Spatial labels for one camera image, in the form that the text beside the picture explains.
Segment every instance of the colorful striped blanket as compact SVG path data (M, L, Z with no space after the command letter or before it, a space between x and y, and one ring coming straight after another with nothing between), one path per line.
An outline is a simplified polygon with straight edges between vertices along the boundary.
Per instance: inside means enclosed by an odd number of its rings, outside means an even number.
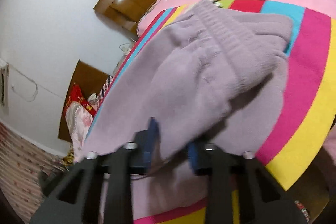
M289 71L283 108L271 134L256 154L256 157L287 190L316 156L335 117L336 20L301 6L275 1L219 0L219 2L223 8L281 14L293 19L293 33L285 51L288 55ZM188 5L170 8L157 15L125 59L114 78L114 83L118 81L142 47L161 28L171 23L187 8ZM139 219L135 223L166 221L170 224L202 223L204 205L205 203L200 202L188 208L164 213L156 218Z

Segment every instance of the electrical wire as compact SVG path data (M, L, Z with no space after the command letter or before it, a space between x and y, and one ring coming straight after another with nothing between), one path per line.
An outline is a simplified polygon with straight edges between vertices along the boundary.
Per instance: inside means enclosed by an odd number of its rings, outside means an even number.
M31 78L29 78L28 76L24 75L21 71L19 71L17 68L15 68L14 66L12 66L11 64L8 63L8 66L9 66L10 68L12 68L13 70L15 70L19 75L24 76L26 79L28 79L31 83L33 83L33 84L35 85L35 92L34 92L34 94L31 96L30 99L27 99L27 98L25 98L24 96L22 96L20 93L16 92L16 90L15 90L15 86L11 86L11 90L12 90L16 95L18 95L19 97L21 97L22 99L24 99L24 100L25 100L26 102L28 102L28 103L33 102L33 101L36 99L37 94L39 93L39 88L38 88L37 83L36 83L33 79L31 79Z
M121 46L123 46L123 45L131 45L130 43L124 43L124 44L121 44L120 46L119 46L119 49L121 49Z
M164 167L171 160L171 158L172 157L167 158L160 164L152 166L151 170L145 175L133 175L136 178L132 177L131 180L142 180L144 178L154 175L155 173L159 172L159 170L161 170L161 168Z

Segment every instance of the pink stripe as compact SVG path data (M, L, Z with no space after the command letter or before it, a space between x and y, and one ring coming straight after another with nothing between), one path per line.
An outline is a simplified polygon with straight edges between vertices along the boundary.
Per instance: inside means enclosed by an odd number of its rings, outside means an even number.
M175 218L179 218L182 216L189 215L193 212L196 212L198 210L201 210L202 208L205 208L207 205L207 199L204 198L200 200L199 202L196 202L193 205L190 205L188 207L180 207L173 210L170 210L165 213L161 213L155 216L149 216L144 218L139 218L137 220L134 220L134 224L155 224L155 223L162 223L165 221L169 221Z
M288 81L279 119L256 157L268 164L290 140L316 96L325 70L330 17L306 9L299 35L288 60Z
M133 48L131 49L131 51L129 52L129 54L126 56L125 60L123 61L123 63L121 64L119 70L117 71L117 73L115 74L115 76L113 77L112 82L110 83L109 87L107 88L107 91L105 92L105 96L103 97L100 106L102 105L104 99L106 98L107 93L110 91L114 80L118 77L120 71L122 70L122 68L125 66L127 60L130 58L130 56L133 54L133 52L135 51L135 49L138 47L138 45L140 44L140 42L143 40L143 38L146 36L146 34L149 32L149 30L153 27L153 25L155 24L155 22L160 18L160 16L162 16L162 14L164 13L164 11L161 11L156 17L155 19L151 22L151 24L147 27L147 29L145 30L145 32L142 34L142 36L138 39L138 41L134 44Z
M165 25L165 23L167 22L167 20L173 15L173 13L175 13L175 11L176 11L177 8L178 8L178 7L175 7L175 8L173 8L173 9L170 11L170 13L167 15L167 17L160 23L160 25L156 28L156 30L151 34L151 36L149 37L149 39L146 41L146 44L148 43L149 40L152 39L152 37L153 37L154 35L157 34L158 31L161 30L162 26Z

